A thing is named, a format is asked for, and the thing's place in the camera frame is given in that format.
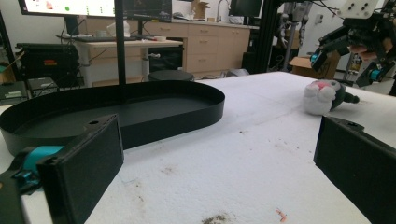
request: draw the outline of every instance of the teal part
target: teal part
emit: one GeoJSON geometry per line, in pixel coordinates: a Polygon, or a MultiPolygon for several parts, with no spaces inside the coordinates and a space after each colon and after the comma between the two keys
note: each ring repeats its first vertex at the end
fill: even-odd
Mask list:
{"type": "Polygon", "coordinates": [[[378,75],[379,75],[379,70],[374,70],[373,72],[371,72],[371,74],[370,74],[370,79],[371,80],[374,80],[374,81],[377,81],[378,80],[378,75]]]}
{"type": "Polygon", "coordinates": [[[0,73],[4,72],[6,69],[7,69],[6,67],[0,65],[0,73]]]}
{"type": "Polygon", "coordinates": [[[42,158],[57,153],[62,148],[63,147],[61,146],[37,147],[27,156],[26,161],[23,164],[23,170],[29,170],[32,171],[35,175],[38,175],[37,167],[35,166],[35,164],[42,158]]]}
{"type": "Polygon", "coordinates": [[[318,58],[318,55],[317,54],[313,54],[311,56],[311,63],[314,63],[317,60],[317,58],[318,58]]]}

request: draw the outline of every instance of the monitor screen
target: monitor screen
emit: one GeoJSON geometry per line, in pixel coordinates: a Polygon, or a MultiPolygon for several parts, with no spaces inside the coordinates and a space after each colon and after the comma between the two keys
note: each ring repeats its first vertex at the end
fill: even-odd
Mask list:
{"type": "Polygon", "coordinates": [[[258,17],[262,0],[232,0],[230,5],[230,16],[258,17]]]}
{"type": "Polygon", "coordinates": [[[19,0],[23,15],[114,17],[114,0],[19,0]]]}
{"type": "MultiPolygon", "coordinates": [[[[19,0],[23,15],[114,17],[114,0],[19,0]]],[[[171,21],[172,0],[123,0],[124,16],[171,21]]]]}
{"type": "Polygon", "coordinates": [[[141,21],[172,20],[172,0],[124,0],[124,15],[141,21]]]}

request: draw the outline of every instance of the white plush toy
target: white plush toy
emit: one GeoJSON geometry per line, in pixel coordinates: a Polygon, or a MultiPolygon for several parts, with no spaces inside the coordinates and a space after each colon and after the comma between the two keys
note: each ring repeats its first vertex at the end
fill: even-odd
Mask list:
{"type": "Polygon", "coordinates": [[[314,81],[304,91],[304,109],[313,115],[324,115],[343,102],[356,104],[359,100],[359,97],[346,92],[346,87],[335,80],[314,81]]]}

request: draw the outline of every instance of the black oval tray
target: black oval tray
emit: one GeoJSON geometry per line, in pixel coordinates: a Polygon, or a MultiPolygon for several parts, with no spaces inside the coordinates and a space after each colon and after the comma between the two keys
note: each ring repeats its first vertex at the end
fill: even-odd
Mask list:
{"type": "Polygon", "coordinates": [[[65,145],[88,121],[119,114],[127,149],[216,123],[224,100],[213,87],[174,80],[60,91],[10,107],[0,129],[15,156],[26,147],[65,145]]]}

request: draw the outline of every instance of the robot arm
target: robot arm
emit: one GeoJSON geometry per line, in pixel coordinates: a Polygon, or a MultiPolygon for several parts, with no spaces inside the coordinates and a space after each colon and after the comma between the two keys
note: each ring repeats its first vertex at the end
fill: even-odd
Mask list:
{"type": "Polygon", "coordinates": [[[385,38],[390,38],[393,46],[396,46],[396,29],[394,26],[396,20],[393,10],[396,6],[396,0],[389,0],[380,12],[374,12],[376,3],[370,2],[370,4],[366,7],[373,9],[371,14],[366,9],[361,15],[356,15],[356,13],[349,12],[354,10],[353,3],[351,1],[346,2],[343,6],[344,11],[342,9],[338,14],[354,16],[354,18],[345,18],[342,27],[319,40],[320,45],[311,57],[311,65],[314,70],[318,71],[326,61],[328,54],[335,50],[340,55],[349,53],[348,47],[351,45],[364,46],[369,51],[375,52],[380,64],[380,67],[378,67],[376,63],[371,63],[361,74],[356,81],[360,87],[370,85],[373,81],[381,81],[384,75],[394,66],[393,60],[396,59],[396,48],[392,47],[386,52],[382,41],[385,38]]]}

